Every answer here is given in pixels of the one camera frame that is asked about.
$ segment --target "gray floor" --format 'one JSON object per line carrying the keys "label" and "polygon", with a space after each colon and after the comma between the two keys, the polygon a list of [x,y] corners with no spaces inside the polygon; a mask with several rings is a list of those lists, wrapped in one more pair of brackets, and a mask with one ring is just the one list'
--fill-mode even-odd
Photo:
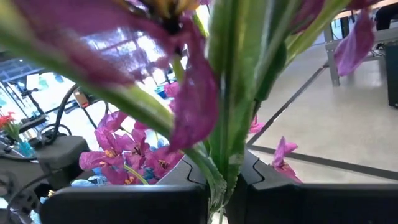
{"label": "gray floor", "polygon": [[[326,62],[318,45],[299,56],[277,80],[262,104],[266,122]],[[278,120],[254,143],[275,148],[280,137],[299,145],[297,153],[385,170],[398,171],[398,110],[387,103],[385,75],[378,62],[366,62],[333,88],[326,69]],[[256,152],[263,161],[272,156]],[[390,179],[288,159],[304,182],[395,183]]]}

